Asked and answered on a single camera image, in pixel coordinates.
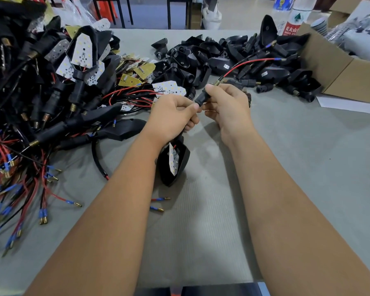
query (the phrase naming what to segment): water bottle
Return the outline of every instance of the water bottle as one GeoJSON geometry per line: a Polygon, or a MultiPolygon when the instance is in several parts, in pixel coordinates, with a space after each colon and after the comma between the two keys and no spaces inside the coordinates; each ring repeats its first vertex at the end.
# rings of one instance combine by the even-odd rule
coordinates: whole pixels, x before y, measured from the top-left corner
{"type": "Polygon", "coordinates": [[[314,9],[316,0],[296,0],[285,24],[283,35],[295,35],[314,9]]]}
{"type": "Polygon", "coordinates": [[[271,17],[278,30],[278,35],[282,35],[284,26],[288,21],[289,13],[293,5],[293,0],[275,0],[271,17]]]}

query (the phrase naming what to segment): pile of black housings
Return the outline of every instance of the pile of black housings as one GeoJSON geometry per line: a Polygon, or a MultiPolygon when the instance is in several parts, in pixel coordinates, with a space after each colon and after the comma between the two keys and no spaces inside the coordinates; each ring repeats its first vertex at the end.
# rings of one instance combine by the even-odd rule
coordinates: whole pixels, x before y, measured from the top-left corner
{"type": "Polygon", "coordinates": [[[278,36],[271,16],[262,21],[260,34],[250,38],[231,36],[218,42],[202,35],[190,37],[181,44],[167,49],[167,38],[152,47],[162,61],[156,63],[153,72],[154,83],[175,80],[178,86],[187,89],[194,96],[194,88],[202,89],[211,74],[223,76],[239,62],[264,58],[285,58],[281,61],[259,61],[242,65],[230,75],[235,79],[224,80],[237,87],[257,87],[257,92],[271,90],[274,86],[312,102],[322,90],[318,81],[312,78],[312,71],[305,69],[304,60],[299,56],[309,38],[301,36],[278,36]]]}

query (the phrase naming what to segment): gray tabletop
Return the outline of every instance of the gray tabletop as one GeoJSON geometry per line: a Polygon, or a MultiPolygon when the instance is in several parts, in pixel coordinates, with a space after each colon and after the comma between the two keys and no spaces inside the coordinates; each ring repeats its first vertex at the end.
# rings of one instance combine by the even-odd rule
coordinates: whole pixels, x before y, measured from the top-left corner
{"type": "MultiPolygon", "coordinates": [[[[254,33],[114,31],[121,39],[121,51],[150,57],[150,44],[164,37],[171,48],[191,35],[218,40],[254,33]]],[[[274,89],[252,94],[251,115],[284,168],[370,269],[370,114],[321,108],[317,101],[308,104],[274,89]]],[[[146,119],[148,113],[138,117],[146,119]]],[[[162,204],[164,214],[149,214],[140,287],[261,279],[230,153],[220,141],[217,126],[202,114],[200,120],[185,134],[191,151],[185,172],[171,188],[158,180],[155,185],[154,197],[172,200],[162,204]]],[[[102,164],[109,172],[133,140],[99,144],[102,164]]],[[[5,258],[1,253],[10,229],[0,235],[0,294],[25,290],[106,183],[94,166],[90,146],[59,153],[55,161],[65,172],[54,191],[84,207],[50,199],[49,223],[38,225],[35,209],[21,243],[5,258]]],[[[121,208],[114,209],[121,213],[121,208]]]]}

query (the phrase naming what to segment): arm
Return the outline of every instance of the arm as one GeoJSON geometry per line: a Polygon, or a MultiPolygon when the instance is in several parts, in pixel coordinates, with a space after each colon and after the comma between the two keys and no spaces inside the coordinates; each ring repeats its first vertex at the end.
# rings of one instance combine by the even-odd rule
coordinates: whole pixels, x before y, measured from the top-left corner
{"type": "Polygon", "coordinates": [[[232,153],[271,295],[370,295],[370,271],[257,133],[247,97],[227,84],[206,91],[212,98],[202,109],[217,121],[232,153]]]}
{"type": "Polygon", "coordinates": [[[198,105],[165,95],[96,199],[25,295],[133,295],[140,268],[155,160],[161,148],[199,122],[198,105]]]}

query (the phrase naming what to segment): bottle label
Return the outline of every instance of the bottle label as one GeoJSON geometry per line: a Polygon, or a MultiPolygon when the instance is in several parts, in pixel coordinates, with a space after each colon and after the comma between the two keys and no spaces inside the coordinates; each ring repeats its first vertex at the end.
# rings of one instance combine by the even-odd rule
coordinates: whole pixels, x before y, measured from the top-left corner
{"type": "Polygon", "coordinates": [[[292,8],[294,0],[275,0],[273,5],[273,9],[275,10],[282,10],[282,11],[289,11],[292,8]]]}
{"type": "Polygon", "coordinates": [[[292,9],[284,27],[283,35],[296,35],[301,24],[308,19],[311,11],[292,9]]]}

